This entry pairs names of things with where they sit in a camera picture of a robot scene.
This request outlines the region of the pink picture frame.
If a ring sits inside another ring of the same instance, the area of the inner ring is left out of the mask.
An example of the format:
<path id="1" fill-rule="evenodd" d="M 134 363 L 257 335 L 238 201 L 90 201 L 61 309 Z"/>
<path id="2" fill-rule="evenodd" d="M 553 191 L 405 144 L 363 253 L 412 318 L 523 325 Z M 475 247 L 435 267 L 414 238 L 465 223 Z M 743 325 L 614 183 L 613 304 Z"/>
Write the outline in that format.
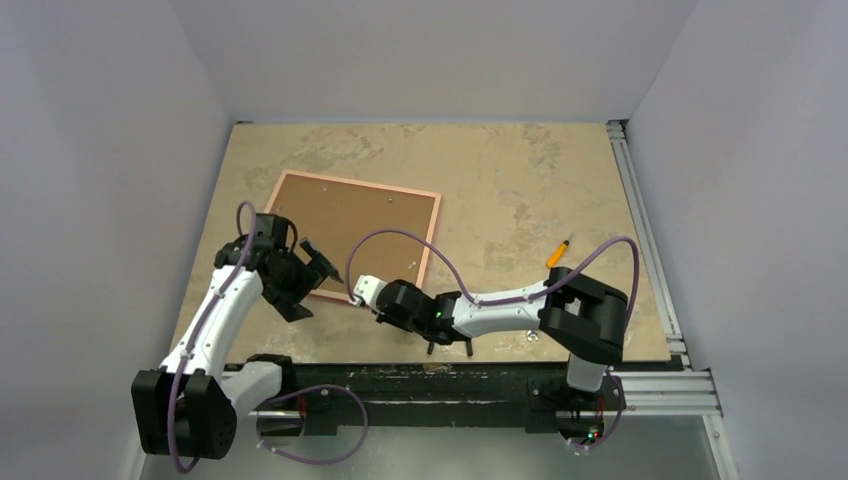
<path id="1" fill-rule="evenodd" d="M 430 250 L 399 235 L 433 240 L 442 195 L 341 177 L 285 170 L 266 203 L 287 218 L 338 271 L 315 296 L 346 301 L 346 287 L 361 275 L 401 279 L 421 288 Z"/>

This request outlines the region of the yellow handled screwdriver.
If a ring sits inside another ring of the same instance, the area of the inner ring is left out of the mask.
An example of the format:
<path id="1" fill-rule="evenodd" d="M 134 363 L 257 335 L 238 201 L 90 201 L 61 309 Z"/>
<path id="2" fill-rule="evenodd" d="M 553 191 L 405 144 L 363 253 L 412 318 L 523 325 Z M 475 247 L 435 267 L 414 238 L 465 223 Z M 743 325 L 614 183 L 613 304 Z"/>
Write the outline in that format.
<path id="1" fill-rule="evenodd" d="M 551 253 L 551 255 L 548 257 L 548 259 L 545 263 L 545 265 L 548 269 L 552 269 L 552 268 L 554 268 L 558 265 L 559 261 L 563 258 L 565 253 L 568 251 L 568 249 L 571 245 L 571 242 L 572 242 L 572 237 L 569 236 L 568 238 L 563 240 L 559 244 L 559 246 Z"/>

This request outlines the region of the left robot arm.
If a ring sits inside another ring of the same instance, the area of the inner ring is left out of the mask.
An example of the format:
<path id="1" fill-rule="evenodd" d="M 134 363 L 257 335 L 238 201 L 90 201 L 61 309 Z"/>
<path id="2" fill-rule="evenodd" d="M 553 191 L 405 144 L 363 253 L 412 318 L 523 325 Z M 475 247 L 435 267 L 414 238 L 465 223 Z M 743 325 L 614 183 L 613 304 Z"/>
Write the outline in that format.
<path id="1" fill-rule="evenodd" d="M 141 370 L 131 396 L 142 450 L 151 455 L 221 459 L 237 423 L 267 402 L 284 409 L 297 399 L 292 361 L 255 354 L 233 376 L 229 352 L 254 304 L 263 300 L 288 322 L 312 317 L 302 300 L 337 268 L 308 239 L 302 260 L 287 243 L 288 219 L 258 214 L 250 229 L 215 255 L 210 285 L 176 347 L 153 370 Z"/>

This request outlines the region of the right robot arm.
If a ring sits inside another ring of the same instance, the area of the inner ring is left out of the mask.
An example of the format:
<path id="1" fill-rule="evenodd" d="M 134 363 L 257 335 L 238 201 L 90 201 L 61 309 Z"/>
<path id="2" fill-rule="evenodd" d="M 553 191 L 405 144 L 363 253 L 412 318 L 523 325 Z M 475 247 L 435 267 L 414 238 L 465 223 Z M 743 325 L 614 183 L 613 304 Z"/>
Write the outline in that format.
<path id="1" fill-rule="evenodd" d="M 556 267 L 547 279 L 518 289 L 434 297 L 404 280 L 362 275 L 353 288 L 353 301 L 367 306 L 377 322 L 415 333 L 431 344 L 469 344 L 502 332 L 543 332 L 570 357 L 564 378 L 552 392 L 540 387 L 531 391 L 545 405 L 566 409 L 573 418 L 600 406 L 604 377 L 623 359 L 632 313 L 625 293 L 566 267 Z"/>

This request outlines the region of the orange black pliers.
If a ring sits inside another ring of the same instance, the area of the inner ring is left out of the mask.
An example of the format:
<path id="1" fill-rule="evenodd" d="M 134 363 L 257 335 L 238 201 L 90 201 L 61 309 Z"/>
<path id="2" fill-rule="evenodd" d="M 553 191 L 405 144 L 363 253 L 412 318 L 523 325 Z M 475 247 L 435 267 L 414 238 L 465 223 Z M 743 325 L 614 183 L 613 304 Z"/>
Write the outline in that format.
<path id="1" fill-rule="evenodd" d="M 451 343 L 439 343 L 430 340 L 426 348 L 426 355 L 434 360 L 459 360 L 472 358 L 474 350 L 472 342 L 467 339 Z"/>

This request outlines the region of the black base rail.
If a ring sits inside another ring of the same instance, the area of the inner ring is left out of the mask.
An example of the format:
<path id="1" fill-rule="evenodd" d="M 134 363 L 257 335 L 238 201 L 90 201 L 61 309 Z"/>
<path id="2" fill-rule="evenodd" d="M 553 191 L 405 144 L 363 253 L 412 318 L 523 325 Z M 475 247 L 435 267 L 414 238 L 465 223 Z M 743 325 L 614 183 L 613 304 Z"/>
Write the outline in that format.
<path id="1" fill-rule="evenodd" d="M 262 403 L 253 416 L 272 436 L 333 435 L 342 426 L 516 428 L 593 444 L 627 407 L 621 382 L 603 380 L 598 408 L 579 418 L 545 405 L 566 363 L 302 364 L 284 379 L 289 400 Z"/>

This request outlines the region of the aluminium frame rail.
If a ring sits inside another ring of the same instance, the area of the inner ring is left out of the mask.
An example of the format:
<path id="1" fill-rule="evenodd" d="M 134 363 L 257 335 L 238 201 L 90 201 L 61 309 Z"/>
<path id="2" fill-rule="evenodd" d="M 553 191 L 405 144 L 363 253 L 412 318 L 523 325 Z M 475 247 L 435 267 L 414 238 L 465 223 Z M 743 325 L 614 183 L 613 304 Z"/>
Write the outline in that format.
<path id="1" fill-rule="evenodd" d="M 625 384 L 634 387 L 628 392 L 629 413 L 645 416 L 721 416 L 720 400 L 711 373 L 695 371 L 691 367 L 636 177 L 624 125 L 621 121 L 609 121 L 606 128 L 645 261 L 645 271 L 654 292 L 666 344 L 672 357 L 682 363 L 680 371 L 622 374 Z"/>

